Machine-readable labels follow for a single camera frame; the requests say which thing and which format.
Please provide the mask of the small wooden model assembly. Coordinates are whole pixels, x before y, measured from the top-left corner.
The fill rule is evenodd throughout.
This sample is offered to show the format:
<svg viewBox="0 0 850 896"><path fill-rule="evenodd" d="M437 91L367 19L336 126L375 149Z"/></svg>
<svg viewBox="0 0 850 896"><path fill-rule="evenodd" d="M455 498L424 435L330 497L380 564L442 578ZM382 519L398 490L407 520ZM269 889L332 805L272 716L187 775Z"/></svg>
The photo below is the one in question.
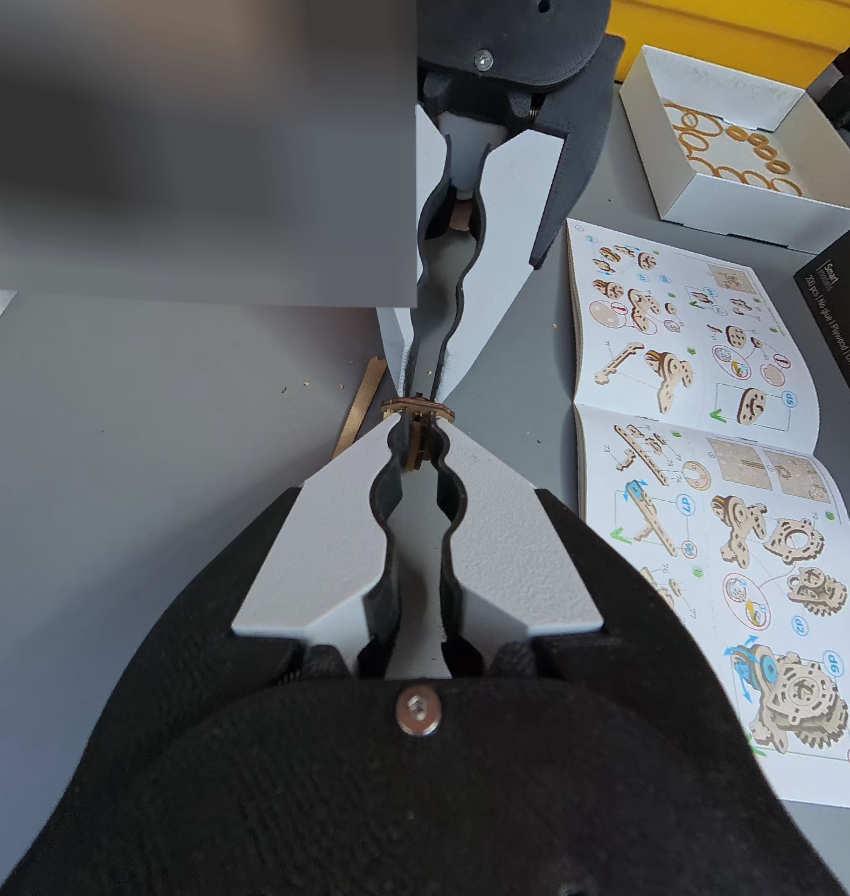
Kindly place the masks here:
<svg viewBox="0 0 850 896"><path fill-rule="evenodd" d="M420 469L431 457L431 428L436 419L453 423L454 413L444 404L430 401L422 393L413 397L397 397L381 402L383 419L394 414L407 414L410 418L409 446L402 452L404 472Z"/></svg>

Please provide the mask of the pointed wooden stick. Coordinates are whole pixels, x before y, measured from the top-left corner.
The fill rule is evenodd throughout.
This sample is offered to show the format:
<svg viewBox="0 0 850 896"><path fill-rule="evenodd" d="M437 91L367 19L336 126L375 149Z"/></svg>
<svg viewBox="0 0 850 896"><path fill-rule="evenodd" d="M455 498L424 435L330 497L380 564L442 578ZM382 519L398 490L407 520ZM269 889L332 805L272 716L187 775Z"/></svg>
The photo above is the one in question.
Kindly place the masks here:
<svg viewBox="0 0 850 896"><path fill-rule="evenodd" d="M361 384L352 401L352 406L344 421L337 444L334 448L333 459L350 448L356 440L362 427L362 423L369 411L369 407L376 396L378 387L385 375L387 368L386 359L372 357L363 375Z"/></svg>

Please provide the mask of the black model kit box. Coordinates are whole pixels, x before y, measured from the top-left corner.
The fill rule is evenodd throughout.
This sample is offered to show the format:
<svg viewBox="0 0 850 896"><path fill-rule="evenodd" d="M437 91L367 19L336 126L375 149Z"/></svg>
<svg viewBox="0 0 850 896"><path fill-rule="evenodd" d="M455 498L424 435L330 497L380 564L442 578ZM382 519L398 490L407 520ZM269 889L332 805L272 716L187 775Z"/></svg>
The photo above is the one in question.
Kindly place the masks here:
<svg viewBox="0 0 850 896"><path fill-rule="evenodd" d="M850 230L794 279L850 388Z"/></svg>

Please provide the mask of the grey desk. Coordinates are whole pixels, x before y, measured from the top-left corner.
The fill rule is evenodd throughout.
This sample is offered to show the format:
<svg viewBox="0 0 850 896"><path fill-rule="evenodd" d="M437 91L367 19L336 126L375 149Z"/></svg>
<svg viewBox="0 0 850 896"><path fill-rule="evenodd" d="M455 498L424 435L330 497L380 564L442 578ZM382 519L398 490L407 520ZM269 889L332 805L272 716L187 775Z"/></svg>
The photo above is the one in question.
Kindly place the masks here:
<svg viewBox="0 0 850 896"><path fill-rule="evenodd" d="M627 117L571 216L752 267L822 399L818 457L850 516L850 390L792 275L809 256L658 220ZM457 425L578 506L560 235L450 398ZM61 797L106 700L184 587L331 458L364 308L21 293L0 318L0 885Z"/></svg>

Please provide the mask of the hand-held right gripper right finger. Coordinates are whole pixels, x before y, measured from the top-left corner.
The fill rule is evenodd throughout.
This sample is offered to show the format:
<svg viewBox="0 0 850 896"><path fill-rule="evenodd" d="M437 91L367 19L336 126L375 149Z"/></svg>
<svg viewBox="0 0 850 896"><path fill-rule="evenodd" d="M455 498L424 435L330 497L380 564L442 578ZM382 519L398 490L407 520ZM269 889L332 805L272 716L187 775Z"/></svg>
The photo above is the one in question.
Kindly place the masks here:
<svg viewBox="0 0 850 896"><path fill-rule="evenodd" d="M440 573L448 644L493 659L504 644L602 627L531 482L446 420L432 426L431 460L450 523Z"/></svg>

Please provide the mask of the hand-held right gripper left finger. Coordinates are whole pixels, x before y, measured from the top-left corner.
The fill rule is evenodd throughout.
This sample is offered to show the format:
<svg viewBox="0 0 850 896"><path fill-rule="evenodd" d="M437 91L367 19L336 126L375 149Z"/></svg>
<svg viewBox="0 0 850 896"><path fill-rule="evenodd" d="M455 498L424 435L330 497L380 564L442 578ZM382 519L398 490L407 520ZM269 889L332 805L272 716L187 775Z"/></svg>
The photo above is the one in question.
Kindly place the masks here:
<svg viewBox="0 0 850 896"><path fill-rule="evenodd" d="M301 487L231 628L332 645L384 678L401 618L395 539L407 415L392 414Z"/></svg>

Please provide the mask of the white cardboard tray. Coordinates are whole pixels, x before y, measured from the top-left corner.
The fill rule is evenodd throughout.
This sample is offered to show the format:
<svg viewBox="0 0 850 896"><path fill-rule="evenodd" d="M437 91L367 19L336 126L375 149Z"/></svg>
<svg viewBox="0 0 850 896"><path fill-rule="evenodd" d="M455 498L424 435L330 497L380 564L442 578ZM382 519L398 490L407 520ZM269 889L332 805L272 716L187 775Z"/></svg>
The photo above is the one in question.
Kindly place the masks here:
<svg viewBox="0 0 850 896"><path fill-rule="evenodd" d="M811 253L850 229L850 149L799 87L644 46L620 97L661 218Z"/></svg>

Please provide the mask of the yellow plastic bin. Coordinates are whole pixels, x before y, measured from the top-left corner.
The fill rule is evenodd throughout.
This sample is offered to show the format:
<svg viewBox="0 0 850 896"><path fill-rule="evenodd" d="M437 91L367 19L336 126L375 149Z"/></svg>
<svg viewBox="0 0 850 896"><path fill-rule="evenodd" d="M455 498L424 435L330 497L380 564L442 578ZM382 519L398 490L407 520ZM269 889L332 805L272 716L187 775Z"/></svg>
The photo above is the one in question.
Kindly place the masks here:
<svg viewBox="0 0 850 896"><path fill-rule="evenodd" d="M614 1L622 83L644 45L805 88L850 46L850 1Z"/></svg>

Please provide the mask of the open instruction booklet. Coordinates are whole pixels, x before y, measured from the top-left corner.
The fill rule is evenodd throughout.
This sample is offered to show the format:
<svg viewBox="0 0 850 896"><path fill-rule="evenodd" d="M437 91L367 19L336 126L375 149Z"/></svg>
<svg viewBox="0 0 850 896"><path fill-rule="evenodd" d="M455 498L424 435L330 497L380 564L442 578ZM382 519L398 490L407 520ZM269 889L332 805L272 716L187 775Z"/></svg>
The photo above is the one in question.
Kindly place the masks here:
<svg viewBox="0 0 850 896"><path fill-rule="evenodd" d="M782 799L850 808L850 520L755 273L566 221L586 522L685 624Z"/></svg>

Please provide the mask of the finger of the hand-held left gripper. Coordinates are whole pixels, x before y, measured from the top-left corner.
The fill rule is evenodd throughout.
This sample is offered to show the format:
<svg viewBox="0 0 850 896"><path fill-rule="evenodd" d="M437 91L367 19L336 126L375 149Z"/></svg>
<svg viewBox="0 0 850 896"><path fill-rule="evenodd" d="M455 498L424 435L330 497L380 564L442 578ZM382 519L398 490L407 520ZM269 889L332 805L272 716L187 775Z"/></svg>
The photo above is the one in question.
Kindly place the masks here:
<svg viewBox="0 0 850 896"><path fill-rule="evenodd" d="M459 385L530 276L563 145L561 137L525 130L487 152L474 195L480 236L457 284L457 314L442 344L433 399L446 399Z"/></svg>
<svg viewBox="0 0 850 896"><path fill-rule="evenodd" d="M416 291L427 280L422 248L431 220L445 200L450 180L450 145L421 104L416 105ZM400 396L415 368L411 308L376 308L386 363Z"/></svg>

